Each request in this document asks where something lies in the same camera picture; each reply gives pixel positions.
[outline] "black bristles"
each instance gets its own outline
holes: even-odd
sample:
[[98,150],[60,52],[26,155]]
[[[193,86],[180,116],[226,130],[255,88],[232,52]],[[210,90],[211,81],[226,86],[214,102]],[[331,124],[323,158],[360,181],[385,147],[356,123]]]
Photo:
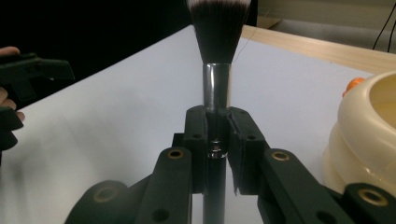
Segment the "black bristles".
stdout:
[[203,0],[190,6],[204,63],[233,61],[248,10],[249,4],[243,1]]

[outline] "cream ceramic bowl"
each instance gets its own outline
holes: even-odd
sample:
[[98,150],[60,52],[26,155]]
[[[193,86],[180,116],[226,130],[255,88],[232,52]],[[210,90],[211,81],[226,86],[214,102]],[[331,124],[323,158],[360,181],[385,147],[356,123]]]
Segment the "cream ceramic bowl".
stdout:
[[396,196],[396,71],[365,79],[341,101],[323,155],[325,185],[364,182]]

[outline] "silver brush handle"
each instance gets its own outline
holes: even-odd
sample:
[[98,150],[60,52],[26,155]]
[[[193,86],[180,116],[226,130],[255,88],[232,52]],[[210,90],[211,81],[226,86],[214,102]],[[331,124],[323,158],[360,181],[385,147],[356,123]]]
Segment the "silver brush handle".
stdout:
[[217,113],[229,106],[230,63],[204,64],[204,106]]

